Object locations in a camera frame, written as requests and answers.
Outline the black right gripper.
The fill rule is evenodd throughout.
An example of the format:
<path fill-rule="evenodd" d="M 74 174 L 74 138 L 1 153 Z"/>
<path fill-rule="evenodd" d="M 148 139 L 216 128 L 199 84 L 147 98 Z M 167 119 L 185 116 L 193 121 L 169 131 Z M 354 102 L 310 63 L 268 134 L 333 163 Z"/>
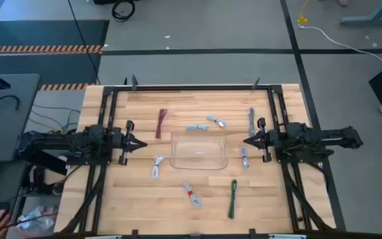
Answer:
<path fill-rule="evenodd" d="M 244 139 L 244 141 L 260 140 L 261 144 L 257 142 L 246 142 L 246 144 L 256 147 L 257 149 L 260 149 L 262 146 L 262 149 L 264 151 L 263 162 L 268 163 L 272 161 L 271 153 L 269 152 L 269 147 L 279 144 L 279 133 L 275 129 L 269 131 L 265 130 L 265 118 L 259 118 L 257 121 L 257 125 L 259 131 L 254 136 Z"/>

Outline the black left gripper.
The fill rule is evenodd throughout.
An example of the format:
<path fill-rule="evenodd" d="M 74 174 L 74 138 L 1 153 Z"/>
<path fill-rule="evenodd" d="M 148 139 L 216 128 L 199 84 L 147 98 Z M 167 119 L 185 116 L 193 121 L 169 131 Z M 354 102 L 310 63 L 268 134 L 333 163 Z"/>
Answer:
<path fill-rule="evenodd" d="M 128 120 L 126 123 L 126 132 L 122 133 L 120 127 L 115 127 L 112 130 L 111 135 L 111 145 L 114 149 L 122 150 L 121 155 L 119 156 L 118 163 L 120 165 L 127 164 L 127 153 L 132 153 L 135 150 L 146 147 L 144 141 L 137 139 L 134 135 L 131 134 L 134 128 L 134 123 L 131 120 Z"/>

